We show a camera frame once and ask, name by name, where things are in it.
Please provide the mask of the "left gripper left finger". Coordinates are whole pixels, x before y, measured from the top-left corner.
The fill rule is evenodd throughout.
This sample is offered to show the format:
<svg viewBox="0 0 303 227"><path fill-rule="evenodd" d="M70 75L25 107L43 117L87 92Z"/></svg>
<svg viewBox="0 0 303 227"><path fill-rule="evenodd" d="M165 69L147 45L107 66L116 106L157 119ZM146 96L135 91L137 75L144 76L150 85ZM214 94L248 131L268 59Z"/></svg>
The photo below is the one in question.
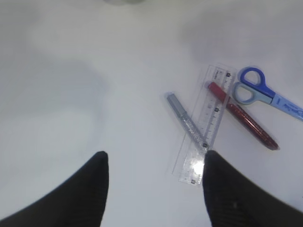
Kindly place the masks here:
<svg viewBox="0 0 303 227"><path fill-rule="evenodd" d="M2 227L99 227L109 187L108 155L93 155L46 196L2 219Z"/></svg>

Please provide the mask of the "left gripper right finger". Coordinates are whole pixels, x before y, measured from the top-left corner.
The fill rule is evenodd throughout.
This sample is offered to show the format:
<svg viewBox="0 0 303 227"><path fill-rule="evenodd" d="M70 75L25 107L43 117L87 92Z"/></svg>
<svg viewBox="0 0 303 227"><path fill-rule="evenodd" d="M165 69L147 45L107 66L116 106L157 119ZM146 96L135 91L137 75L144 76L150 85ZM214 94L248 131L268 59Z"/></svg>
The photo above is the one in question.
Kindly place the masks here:
<svg viewBox="0 0 303 227"><path fill-rule="evenodd" d="M301 227L303 214L267 193L214 150L207 151L202 178L213 227Z"/></svg>

